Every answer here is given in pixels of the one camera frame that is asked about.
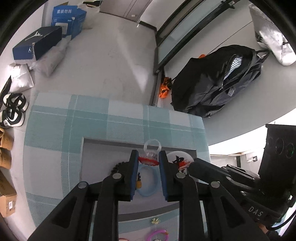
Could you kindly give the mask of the white round printed badge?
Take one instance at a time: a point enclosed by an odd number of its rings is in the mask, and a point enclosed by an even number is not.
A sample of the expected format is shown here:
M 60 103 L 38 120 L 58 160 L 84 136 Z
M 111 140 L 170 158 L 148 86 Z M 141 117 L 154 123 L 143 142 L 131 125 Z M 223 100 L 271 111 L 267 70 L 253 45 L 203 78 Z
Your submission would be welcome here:
M 191 155 L 183 151 L 173 151 L 167 155 L 168 161 L 178 167 L 178 171 L 187 175 L 187 168 L 190 166 L 194 159 Z

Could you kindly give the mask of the yellow flower hair clip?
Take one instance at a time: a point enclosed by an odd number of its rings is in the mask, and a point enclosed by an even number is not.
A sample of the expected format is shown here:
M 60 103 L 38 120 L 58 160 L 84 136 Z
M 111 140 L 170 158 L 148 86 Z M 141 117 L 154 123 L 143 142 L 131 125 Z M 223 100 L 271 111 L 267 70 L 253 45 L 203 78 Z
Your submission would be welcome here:
M 154 217 L 152 220 L 151 220 L 151 223 L 153 224 L 153 225 L 157 225 L 157 224 L 159 224 L 161 221 L 160 221 L 160 219 L 159 218 L 156 218 L 156 217 Z

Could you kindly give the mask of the brown cardboard box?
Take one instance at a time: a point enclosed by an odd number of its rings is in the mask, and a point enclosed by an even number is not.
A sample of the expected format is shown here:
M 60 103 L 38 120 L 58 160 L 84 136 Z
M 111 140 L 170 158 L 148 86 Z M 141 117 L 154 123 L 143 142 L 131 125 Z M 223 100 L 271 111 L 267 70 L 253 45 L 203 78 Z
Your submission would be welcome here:
M 2 217 L 8 217 L 15 213 L 16 190 L 1 172 L 0 175 L 0 212 Z

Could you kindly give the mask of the teal plaid tablecloth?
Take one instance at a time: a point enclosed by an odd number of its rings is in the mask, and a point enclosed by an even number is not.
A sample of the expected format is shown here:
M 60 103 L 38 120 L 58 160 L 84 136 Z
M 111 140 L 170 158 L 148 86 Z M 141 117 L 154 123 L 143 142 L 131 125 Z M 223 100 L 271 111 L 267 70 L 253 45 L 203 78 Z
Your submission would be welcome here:
M 79 181 L 82 141 L 93 138 L 192 149 L 210 161 L 200 117 L 84 95 L 40 92 L 29 114 L 23 148 L 26 197 L 35 226 Z

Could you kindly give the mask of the grey cardboard phone box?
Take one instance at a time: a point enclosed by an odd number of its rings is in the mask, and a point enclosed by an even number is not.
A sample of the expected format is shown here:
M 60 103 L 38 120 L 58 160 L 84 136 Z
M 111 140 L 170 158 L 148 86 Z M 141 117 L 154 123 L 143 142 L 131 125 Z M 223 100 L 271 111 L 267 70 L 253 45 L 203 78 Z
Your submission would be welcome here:
M 140 155 L 144 146 L 115 141 L 84 138 L 82 141 L 80 180 L 88 184 L 103 181 L 116 164 L 127 162 L 132 150 Z M 161 214 L 179 208 L 178 202 L 166 202 L 163 196 L 158 166 L 139 164 L 142 187 L 136 190 L 131 202 L 119 202 L 119 221 L 130 221 Z

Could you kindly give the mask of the black backpack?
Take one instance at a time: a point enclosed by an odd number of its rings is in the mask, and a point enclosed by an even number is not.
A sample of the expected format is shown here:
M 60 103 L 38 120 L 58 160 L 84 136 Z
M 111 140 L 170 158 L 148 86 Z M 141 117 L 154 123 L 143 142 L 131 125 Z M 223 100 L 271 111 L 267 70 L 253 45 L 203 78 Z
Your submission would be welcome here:
M 203 58 L 191 58 L 174 78 L 174 110 L 211 117 L 260 76 L 269 54 L 269 49 L 229 45 Z

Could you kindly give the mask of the orange black object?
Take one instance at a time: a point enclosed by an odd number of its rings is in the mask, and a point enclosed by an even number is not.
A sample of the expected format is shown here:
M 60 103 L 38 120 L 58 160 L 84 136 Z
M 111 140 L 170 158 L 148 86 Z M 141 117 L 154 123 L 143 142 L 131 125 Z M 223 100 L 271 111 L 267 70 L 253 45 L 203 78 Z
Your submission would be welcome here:
M 165 77 L 159 88 L 159 98 L 166 98 L 172 88 L 172 79 Z

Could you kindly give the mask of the black white sneakers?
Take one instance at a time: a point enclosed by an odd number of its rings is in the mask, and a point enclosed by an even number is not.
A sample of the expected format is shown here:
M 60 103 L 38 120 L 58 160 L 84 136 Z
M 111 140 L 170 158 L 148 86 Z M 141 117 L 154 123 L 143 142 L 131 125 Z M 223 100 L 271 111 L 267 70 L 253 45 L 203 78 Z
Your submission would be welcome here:
M 23 125 L 25 111 L 29 102 L 22 93 L 9 93 L 4 96 L 4 106 L 1 111 L 1 128 L 15 128 Z

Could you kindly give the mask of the silver padded bag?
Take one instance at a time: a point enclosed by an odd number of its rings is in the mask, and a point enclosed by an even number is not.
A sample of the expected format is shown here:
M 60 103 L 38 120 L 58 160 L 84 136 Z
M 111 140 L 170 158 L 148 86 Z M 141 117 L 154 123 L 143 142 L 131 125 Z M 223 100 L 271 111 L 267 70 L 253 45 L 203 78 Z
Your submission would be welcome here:
M 283 66 L 295 63 L 295 52 L 287 38 L 255 4 L 249 4 L 255 37 L 262 48 L 268 48 Z

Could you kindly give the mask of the white wrapped package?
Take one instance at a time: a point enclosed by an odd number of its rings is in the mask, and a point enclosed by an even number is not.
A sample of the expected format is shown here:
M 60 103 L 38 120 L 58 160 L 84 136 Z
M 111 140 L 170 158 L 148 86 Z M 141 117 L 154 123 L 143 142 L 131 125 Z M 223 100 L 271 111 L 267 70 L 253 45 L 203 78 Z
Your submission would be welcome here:
M 9 65 L 8 70 L 11 76 L 11 87 L 9 93 L 21 93 L 34 87 L 34 82 L 27 64 L 11 64 Z

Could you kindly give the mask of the dark blue shoe box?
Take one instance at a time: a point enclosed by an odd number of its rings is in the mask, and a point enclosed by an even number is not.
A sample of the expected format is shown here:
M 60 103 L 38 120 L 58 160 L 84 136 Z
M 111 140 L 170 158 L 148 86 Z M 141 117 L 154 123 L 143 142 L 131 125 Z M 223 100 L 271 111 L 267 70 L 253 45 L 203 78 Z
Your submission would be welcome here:
M 26 64 L 39 60 L 62 40 L 62 27 L 41 27 L 25 37 L 13 48 L 15 63 Z

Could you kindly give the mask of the white plastic bag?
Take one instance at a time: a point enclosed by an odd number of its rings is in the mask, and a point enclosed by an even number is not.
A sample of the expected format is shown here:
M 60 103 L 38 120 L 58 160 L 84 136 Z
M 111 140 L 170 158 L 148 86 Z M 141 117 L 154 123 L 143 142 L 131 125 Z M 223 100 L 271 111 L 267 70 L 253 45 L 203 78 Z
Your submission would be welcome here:
M 86 17 L 82 29 L 91 29 L 95 24 L 96 17 L 100 12 L 101 1 L 84 1 L 78 5 L 78 8 L 86 11 Z

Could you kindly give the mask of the blue printed cardboard box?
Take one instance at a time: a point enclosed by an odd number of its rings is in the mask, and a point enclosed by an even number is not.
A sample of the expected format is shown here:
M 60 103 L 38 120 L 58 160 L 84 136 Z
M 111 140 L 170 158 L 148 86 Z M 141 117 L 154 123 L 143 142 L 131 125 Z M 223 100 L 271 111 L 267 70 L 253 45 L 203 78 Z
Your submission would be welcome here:
M 70 36 L 71 39 L 74 39 L 82 31 L 86 14 L 86 11 L 78 8 L 78 6 L 55 6 L 52 12 L 51 26 L 61 27 L 62 37 Z

